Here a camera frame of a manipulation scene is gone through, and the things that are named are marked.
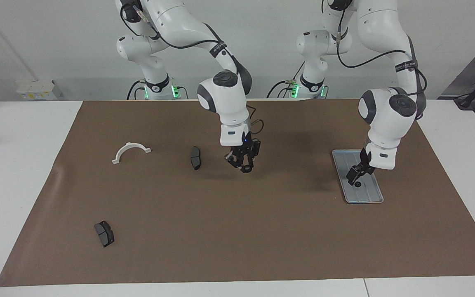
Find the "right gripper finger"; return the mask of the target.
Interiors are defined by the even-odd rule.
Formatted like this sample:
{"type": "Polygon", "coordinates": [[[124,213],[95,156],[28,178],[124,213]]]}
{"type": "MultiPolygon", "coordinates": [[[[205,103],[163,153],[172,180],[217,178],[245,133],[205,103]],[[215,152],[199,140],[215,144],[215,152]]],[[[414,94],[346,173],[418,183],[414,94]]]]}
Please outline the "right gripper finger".
{"type": "Polygon", "coordinates": [[[254,168],[254,159],[258,156],[258,151],[247,151],[243,153],[242,173],[250,173],[254,168]]]}
{"type": "Polygon", "coordinates": [[[226,155],[226,161],[232,165],[232,167],[242,170],[244,167],[244,157],[245,154],[243,151],[230,151],[229,154],[226,155]]]}

